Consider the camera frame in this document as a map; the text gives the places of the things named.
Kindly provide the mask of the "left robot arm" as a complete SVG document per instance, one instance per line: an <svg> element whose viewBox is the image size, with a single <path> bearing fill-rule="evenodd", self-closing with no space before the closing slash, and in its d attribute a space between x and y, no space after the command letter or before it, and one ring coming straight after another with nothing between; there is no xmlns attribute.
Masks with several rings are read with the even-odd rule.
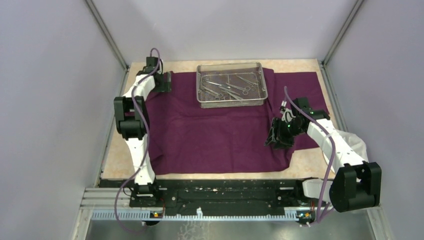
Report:
<svg viewBox="0 0 424 240"><path fill-rule="evenodd" d="M148 56L146 66L137 73L129 90L113 100L115 126L128 146L134 168L134 174L129 178L134 181L131 197L141 199L149 207L160 202L161 194L155 184L156 175L148 153L150 120L146 100L152 91L169 83L164 76L163 61Z"/></svg>

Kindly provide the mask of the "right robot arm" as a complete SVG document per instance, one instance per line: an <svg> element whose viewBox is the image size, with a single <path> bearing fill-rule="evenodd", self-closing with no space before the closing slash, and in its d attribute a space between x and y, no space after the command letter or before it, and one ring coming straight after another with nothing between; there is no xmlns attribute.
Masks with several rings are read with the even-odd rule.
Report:
<svg viewBox="0 0 424 240"><path fill-rule="evenodd" d="M317 199L343 213L380 204L381 167L368 162L349 146L325 110L312 109L308 99L301 97L284 99L280 112L282 117L272 120L265 145L289 149L294 146L295 137L305 134L320 148L329 169L324 178L300 182L300 188L293 192L297 205L307 206ZM329 179L330 171L335 172L334 179Z"/></svg>

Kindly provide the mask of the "maroon wrap cloth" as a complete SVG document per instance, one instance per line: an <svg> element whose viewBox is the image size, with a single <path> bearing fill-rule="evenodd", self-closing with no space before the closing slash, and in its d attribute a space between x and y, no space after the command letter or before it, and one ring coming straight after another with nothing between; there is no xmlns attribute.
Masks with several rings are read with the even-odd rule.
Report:
<svg viewBox="0 0 424 240"><path fill-rule="evenodd" d="M265 145L274 117L288 93L306 97L315 110L326 110L315 72L276 73L264 70L268 97L263 105L201 108L196 97L196 74L172 75L170 92L152 92L149 117L149 156L153 171L166 174L279 172L290 166L293 154L316 148L306 134L288 149Z"/></svg>

